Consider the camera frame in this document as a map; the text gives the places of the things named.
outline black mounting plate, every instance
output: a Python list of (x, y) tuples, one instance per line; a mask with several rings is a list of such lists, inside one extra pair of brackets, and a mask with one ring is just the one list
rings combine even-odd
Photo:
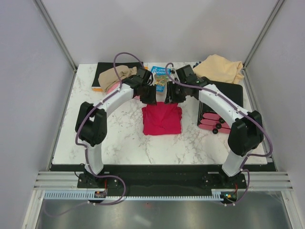
[[(236, 180), (224, 183), (219, 173), (197, 171), (103, 171), (99, 175), (116, 175), (126, 184), (126, 196), (166, 197), (166, 196), (210, 196), (211, 189), (246, 188), (245, 177), (240, 174)], [(104, 179), (92, 178), (90, 174), (80, 174), (78, 188), (105, 188)], [(107, 179), (108, 196), (120, 196), (122, 183), (114, 178)]]

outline book cover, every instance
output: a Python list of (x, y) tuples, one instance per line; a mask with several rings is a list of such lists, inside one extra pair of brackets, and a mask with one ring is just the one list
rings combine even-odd
[(156, 91), (160, 93), (164, 92), (166, 84), (168, 82), (168, 76), (166, 75), (165, 68), (153, 66), (151, 72), (156, 73), (155, 76), (155, 84), (157, 86)]

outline white wall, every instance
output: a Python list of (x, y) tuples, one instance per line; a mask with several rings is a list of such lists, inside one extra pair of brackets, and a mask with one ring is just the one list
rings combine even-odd
[(0, 228), (21, 228), (73, 73), (32, 0), (0, 7)]
[(305, 215), (305, 1), (286, 1), (249, 73), (280, 169), (288, 171)]
[[(244, 61), (276, 0), (42, 0), (77, 64)], [(120, 57), (120, 61), (133, 60)]]

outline beige cloth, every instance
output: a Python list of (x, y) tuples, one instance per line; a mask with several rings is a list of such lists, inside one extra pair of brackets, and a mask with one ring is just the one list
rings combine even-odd
[(219, 55), (211, 55), (205, 61), (194, 67), (198, 77), (207, 77), (213, 81), (237, 84), (244, 76), (240, 73), (241, 61), (232, 62)]
[[(116, 70), (122, 80), (137, 73), (137, 67), (128, 68), (126, 65), (117, 66)], [(107, 92), (118, 81), (119, 79), (115, 74), (114, 68), (102, 72), (99, 76), (99, 84), (103, 92)]]

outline white marble surface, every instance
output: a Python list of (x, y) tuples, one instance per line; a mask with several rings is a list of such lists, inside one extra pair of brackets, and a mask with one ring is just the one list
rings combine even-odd
[[(193, 63), (174, 63), (175, 68)], [(165, 67), (165, 63), (147, 63)], [(94, 103), (105, 94), (91, 90), (97, 64), (80, 64), (73, 90), (61, 127), (53, 164), (85, 163), (84, 148), (75, 145), (74, 131), (80, 105)], [(108, 133), (102, 143), (102, 159), (105, 164), (222, 164), (228, 155), (228, 135), (202, 130), (197, 127), (199, 102), (188, 97), (182, 108), (182, 133), (179, 135), (145, 136), (142, 110), (145, 105), (132, 99), (115, 110), (108, 118)], [(244, 89), (244, 107), (251, 110)], [(255, 153), (263, 154), (262, 145)], [(251, 157), (247, 164), (266, 164), (265, 158)]]

